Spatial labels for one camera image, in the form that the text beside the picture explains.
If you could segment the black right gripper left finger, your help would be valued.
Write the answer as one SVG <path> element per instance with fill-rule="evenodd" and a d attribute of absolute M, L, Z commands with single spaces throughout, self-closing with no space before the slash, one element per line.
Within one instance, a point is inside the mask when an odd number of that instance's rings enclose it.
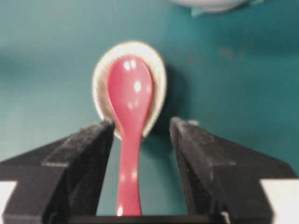
<path fill-rule="evenodd" d="M 0 221 L 47 224 L 95 216 L 114 139 L 104 120 L 0 164 Z"/>

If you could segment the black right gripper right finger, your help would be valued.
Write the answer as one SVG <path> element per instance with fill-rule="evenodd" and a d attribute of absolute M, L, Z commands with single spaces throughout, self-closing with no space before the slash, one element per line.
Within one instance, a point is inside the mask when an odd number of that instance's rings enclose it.
<path fill-rule="evenodd" d="M 188 213 L 229 224 L 295 224 L 297 174 L 282 160 L 170 120 Z"/>

